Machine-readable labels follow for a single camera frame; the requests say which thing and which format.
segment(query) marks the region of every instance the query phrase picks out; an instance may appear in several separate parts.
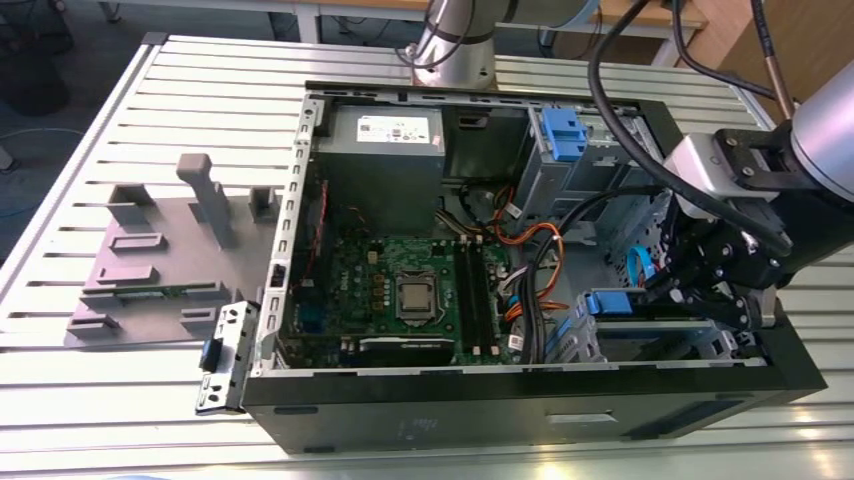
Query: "white label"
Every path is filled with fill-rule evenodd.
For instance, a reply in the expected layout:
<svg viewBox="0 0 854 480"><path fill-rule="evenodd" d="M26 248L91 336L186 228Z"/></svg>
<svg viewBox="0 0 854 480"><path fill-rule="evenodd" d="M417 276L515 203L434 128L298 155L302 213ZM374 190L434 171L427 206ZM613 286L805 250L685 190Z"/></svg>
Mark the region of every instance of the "white label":
<svg viewBox="0 0 854 480"><path fill-rule="evenodd" d="M507 204L507 208L505 208L505 211L513 216L513 218L519 218L519 215L522 215L522 209L513 203Z"/></svg>
<svg viewBox="0 0 854 480"><path fill-rule="evenodd" d="M365 116L358 125L358 142L430 143L427 117Z"/></svg>
<svg viewBox="0 0 854 480"><path fill-rule="evenodd" d="M507 348L521 352L523 343L525 343L525 339L519 335L511 335L510 338L507 339Z"/></svg>
<svg viewBox="0 0 854 480"><path fill-rule="evenodd" d="M549 415L549 423L601 423L617 422L613 415L607 413L582 413L570 415Z"/></svg>

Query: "power supply label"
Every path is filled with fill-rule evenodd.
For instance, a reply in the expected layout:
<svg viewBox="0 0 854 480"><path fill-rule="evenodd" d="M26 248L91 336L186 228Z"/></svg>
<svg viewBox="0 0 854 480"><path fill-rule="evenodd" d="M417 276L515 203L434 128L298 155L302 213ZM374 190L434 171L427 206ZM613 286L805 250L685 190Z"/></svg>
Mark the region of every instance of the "power supply label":
<svg viewBox="0 0 854 480"><path fill-rule="evenodd" d="M358 142L430 143L430 122L426 117L359 118Z"/></svg>

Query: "silver cylinder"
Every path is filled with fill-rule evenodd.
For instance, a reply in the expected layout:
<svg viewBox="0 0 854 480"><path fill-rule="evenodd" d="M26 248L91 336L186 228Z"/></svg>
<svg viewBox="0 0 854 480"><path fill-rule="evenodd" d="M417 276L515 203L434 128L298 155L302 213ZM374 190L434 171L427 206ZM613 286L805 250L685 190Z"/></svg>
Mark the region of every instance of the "silver cylinder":
<svg viewBox="0 0 854 480"><path fill-rule="evenodd" d="M418 81L434 87L487 88L495 80L495 23L563 25L590 5L589 0L437 0L422 40L407 52Z"/></svg>
<svg viewBox="0 0 854 480"><path fill-rule="evenodd" d="M854 202L854 62L798 108L792 144L813 178Z"/></svg>

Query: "slotted metal table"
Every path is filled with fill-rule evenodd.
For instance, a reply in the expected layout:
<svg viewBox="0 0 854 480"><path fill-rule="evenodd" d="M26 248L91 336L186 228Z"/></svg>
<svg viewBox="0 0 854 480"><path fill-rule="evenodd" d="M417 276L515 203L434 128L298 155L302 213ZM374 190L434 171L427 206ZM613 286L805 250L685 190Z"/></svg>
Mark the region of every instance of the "slotted metal table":
<svg viewBox="0 0 854 480"><path fill-rule="evenodd" d="M190 196L175 176L186 152L211 155L211 176L230 195L284 184L306 80L409 78L387 49L179 36L142 45L0 270L0 475L850 477L854 250L781 292L830 388L671 441L288 458L248 416L194 416L198 343L63 349L112 186L143 182L156 197ZM772 126L749 97L690 71L607 65L603 78L614 96L663 100L685 133ZM586 64L499 57L498 84L586 95Z"/></svg>

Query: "ram slot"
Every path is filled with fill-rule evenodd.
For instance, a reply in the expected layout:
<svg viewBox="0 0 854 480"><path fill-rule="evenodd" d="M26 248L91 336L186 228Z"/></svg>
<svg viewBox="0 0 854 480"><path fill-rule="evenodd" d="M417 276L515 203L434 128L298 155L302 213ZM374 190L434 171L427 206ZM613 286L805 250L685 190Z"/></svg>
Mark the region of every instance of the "ram slot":
<svg viewBox="0 0 854 480"><path fill-rule="evenodd" d="M495 348L495 327L493 325L493 311L490 308L490 287L483 249L473 245L469 249L469 282L471 283L475 321L478 325L478 344L483 355L498 353Z"/></svg>
<svg viewBox="0 0 854 480"><path fill-rule="evenodd" d="M469 251L465 244L454 245L454 273L457 277L457 305L459 323L463 329L463 351L475 353L479 350L478 323L475 320L469 274Z"/></svg>

